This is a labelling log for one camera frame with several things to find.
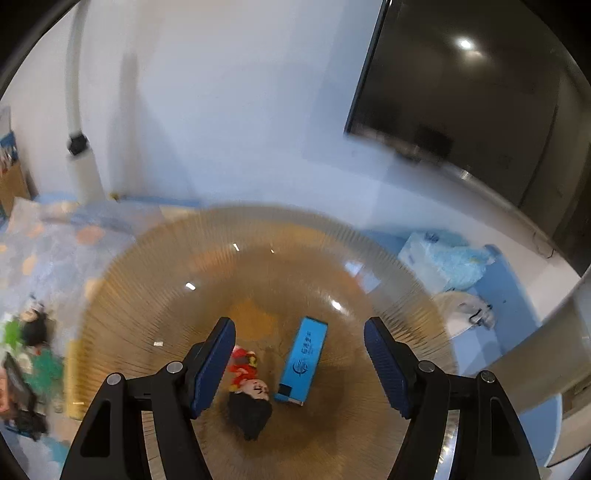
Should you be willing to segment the red dress doll figurine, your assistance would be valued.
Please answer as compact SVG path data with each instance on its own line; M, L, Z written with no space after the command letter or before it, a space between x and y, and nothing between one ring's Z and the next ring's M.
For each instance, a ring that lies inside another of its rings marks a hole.
M228 388L229 419L246 441L256 441L273 414L269 386L259 378L256 353L236 345L228 372L232 375Z

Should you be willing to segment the green toy figure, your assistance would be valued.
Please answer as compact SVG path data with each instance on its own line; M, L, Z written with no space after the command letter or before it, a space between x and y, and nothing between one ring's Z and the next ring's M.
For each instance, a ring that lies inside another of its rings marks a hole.
M20 322L18 320L11 320L4 325L3 344L13 351L21 348Z

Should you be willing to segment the blue rectangular box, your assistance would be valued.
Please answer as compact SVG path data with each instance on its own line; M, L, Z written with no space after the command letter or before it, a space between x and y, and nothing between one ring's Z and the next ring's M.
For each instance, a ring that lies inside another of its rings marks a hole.
M287 357L274 399L300 406L307 401L328 334L328 324L304 317Z

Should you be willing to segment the yellow foam block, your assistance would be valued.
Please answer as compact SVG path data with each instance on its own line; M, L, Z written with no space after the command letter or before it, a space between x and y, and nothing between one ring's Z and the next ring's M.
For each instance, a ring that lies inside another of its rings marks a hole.
M87 410L87 403L82 398L78 385L80 370L81 343L79 340L70 340L63 361L63 392L66 415L74 420L81 421Z

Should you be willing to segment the teal dragon toy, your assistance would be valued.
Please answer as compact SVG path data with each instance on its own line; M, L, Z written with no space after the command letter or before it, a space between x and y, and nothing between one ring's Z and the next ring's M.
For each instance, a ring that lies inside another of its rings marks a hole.
M31 370L25 374L26 382L36 395L51 400L62 388L63 360L46 347L41 348L30 359Z

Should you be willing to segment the white plastic bag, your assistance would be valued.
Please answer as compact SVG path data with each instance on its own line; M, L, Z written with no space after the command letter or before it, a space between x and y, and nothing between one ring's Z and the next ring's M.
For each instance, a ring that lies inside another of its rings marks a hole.
M492 306L479 296L463 291L448 291L434 295L432 300L450 338L477 326L491 330L496 324Z

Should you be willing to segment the black haired mouse figurine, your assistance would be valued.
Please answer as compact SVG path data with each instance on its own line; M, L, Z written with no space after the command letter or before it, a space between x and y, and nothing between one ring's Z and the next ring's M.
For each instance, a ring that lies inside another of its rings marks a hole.
M35 347L47 342L47 319L45 306L31 298L25 309L19 314L20 339L24 346Z

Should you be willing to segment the blue plastic bag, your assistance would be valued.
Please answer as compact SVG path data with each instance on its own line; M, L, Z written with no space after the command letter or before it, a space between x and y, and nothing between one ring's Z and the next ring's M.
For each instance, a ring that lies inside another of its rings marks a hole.
M442 230L413 232L398 259L432 295L470 289L495 262L487 248L474 248L461 235Z

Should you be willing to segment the amber ribbed glass bowl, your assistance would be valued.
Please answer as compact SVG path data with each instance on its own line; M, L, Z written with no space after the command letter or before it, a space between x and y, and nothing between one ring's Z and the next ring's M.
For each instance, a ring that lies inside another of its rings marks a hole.
M380 317L421 359L457 371L430 296L394 254L327 217L269 206L202 210L139 234L109 265L83 315L74 392L89 401L112 372L153 373L221 317L276 388L304 317L328 326L303 405L276 403L256 441L228 419L228 381L195 423L217 479L384 479L407 424L363 344Z

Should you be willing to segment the patterned grey orange rug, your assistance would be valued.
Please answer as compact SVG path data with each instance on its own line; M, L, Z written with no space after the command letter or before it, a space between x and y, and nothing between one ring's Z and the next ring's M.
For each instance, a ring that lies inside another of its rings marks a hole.
M17 320L31 298L45 306L49 340L42 346L64 361L70 340L81 343L78 385L88 404L110 372L103 360L84 365L84 311L103 283L110 264L148 230L192 214L185 206L106 200L81 206L69 201L20 199L1 228L1 353L10 353L24 374L37 352L3 344L4 325ZM48 431L39 441L5 426L1 434L30 479L59 478L80 421L65 412L63 381L51 400L38 397Z

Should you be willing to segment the white floor lamp pole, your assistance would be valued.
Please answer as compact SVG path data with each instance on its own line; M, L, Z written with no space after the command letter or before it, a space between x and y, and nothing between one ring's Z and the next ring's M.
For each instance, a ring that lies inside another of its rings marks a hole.
M75 7L66 49L64 76L68 129L66 166L77 201L81 205L106 199L94 152L83 132L81 117L80 62L89 6L89 1L79 1Z

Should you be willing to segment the brown cardboard box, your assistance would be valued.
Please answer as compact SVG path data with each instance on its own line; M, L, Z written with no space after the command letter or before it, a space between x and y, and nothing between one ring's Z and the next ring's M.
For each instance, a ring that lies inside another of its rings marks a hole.
M0 205L3 218L10 217L17 198L30 199L20 161L14 163L1 175Z

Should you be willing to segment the stack of books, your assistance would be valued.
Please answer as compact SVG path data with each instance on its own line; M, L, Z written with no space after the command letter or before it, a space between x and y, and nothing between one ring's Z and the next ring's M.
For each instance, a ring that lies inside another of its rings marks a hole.
M11 109L9 106L0 111L0 165L1 175L19 161L16 139L11 127Z

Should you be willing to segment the black wall television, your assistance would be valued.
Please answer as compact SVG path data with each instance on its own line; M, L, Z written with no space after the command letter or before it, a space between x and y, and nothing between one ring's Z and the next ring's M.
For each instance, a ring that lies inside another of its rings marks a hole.
M590 80L521 1L386 1L346 131L441 165L590 266Z

